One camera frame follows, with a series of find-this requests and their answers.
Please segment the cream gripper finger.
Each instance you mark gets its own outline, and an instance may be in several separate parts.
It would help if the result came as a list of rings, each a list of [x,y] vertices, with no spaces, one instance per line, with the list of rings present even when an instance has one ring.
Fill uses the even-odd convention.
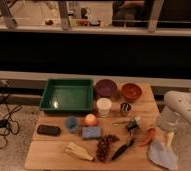
[[[170,148],[172,145],[173,138],[174,138],[174,132],[171,131],[171,132],[166,133],[165,137],[166,137],[166,147]]]

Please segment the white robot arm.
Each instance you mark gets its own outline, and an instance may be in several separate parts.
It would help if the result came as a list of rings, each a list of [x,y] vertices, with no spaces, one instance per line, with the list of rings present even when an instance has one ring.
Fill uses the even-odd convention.
[[[191,93],[168,91],[164,95],[164,109],[156,119],[156,125],[166,134],[166,147],[171,149],[174,130],[182,117],[191,125]]]

